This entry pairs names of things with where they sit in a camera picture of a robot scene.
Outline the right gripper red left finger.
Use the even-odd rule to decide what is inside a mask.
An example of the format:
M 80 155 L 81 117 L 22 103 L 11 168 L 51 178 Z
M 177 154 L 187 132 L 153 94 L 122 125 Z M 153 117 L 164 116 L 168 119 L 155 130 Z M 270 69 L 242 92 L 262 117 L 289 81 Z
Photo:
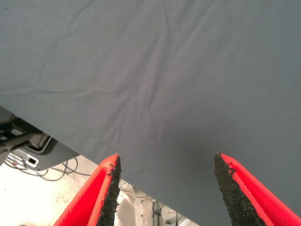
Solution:
M 112 226 L 120 192 L 118 154 L 104 159 L 54 223 L 55 226 Z

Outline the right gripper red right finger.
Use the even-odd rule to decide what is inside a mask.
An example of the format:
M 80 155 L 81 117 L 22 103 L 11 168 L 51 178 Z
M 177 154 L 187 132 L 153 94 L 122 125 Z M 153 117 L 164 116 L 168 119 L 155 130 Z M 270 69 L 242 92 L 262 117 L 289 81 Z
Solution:
M 299 226 L 301 218 L 234 158 L 214 157 L 214 174 L 234 226 Z

